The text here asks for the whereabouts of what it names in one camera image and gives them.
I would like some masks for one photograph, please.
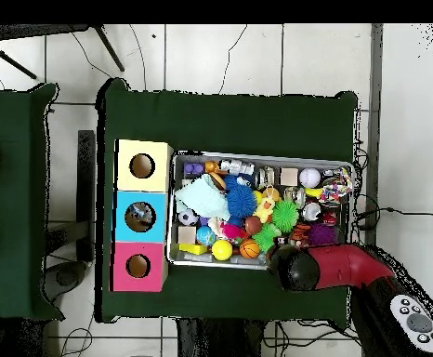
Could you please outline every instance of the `circular hole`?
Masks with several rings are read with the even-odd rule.
[[[149,231],[154,223],[155,211],[147,203],[133,203],[125,211],[125,224],[132,231]]]
[[[131,256],[125,263],[125,269],[134,278],[144,278],[149,275],[151,262],[144,255]]]
[[[132,158],[129,169],[136,178],[148,178],[155,171],[155,163],[146,153],[139,153]]]

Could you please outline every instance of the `green tablecloth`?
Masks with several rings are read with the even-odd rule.
[[[57,87],[0,91],[0,317],[55,319],[41,291],[45,253],[44,113]]]
[[[351,92],[337,98],[138,93],[129,91],[121,79],[109,80],[97,101],[98,206],[104,204],[103,212],[98,212],[104,228],[97,238],[98,248],[103,246],[97,302],[104,319],[115,315],[301,318],[332,319],[345,326],[345,287],[290,294],[265,271],[171,265],[161,293],[110,292],[112,161],[115,139],[144,139],[167,142],[174,150],[351,162],[356,106],[357,97]]]

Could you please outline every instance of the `yellow box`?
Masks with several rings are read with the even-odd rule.
[[[117,139],[114,151],[117,153],[117,189],[136,192],[168,192],[170,159],[172,148],[165,142]],[[135,157],[151,163],[151,173],[145,178],[138,178],[139,173],[132,171],[136,167]]]

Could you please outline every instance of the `toy block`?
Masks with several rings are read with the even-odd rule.
[[[163,243],[119,243],[111,261],[114,292],[160,292],[168,263]]]
[[[297,168],[282,168],[280,184],[283,186],[297,186]]]
[[[197,228],[195,226],[178,226],[178,244],[195,244]]]
[[[167,228],[167,201],[167,193],[117,191],[114,241],[163,243]]]
[[[117,189],[135,192],[168,191],[172,148],[165,142],[117,139]]]
[[[201,255],[208,252],[208,246],[196,244],[178,244],[178,250],[189,252],[193,255]]]

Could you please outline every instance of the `yellow ball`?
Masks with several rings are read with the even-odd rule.
[[[226,240],[218,240],[212,246],[212,254],[217,260],[228,260],[233,253],[233,247]]]
[[[259,191],[253,191],[256,197],[256,205],[259,205],[261,203],[261,199],[263,198],[263,193]]]

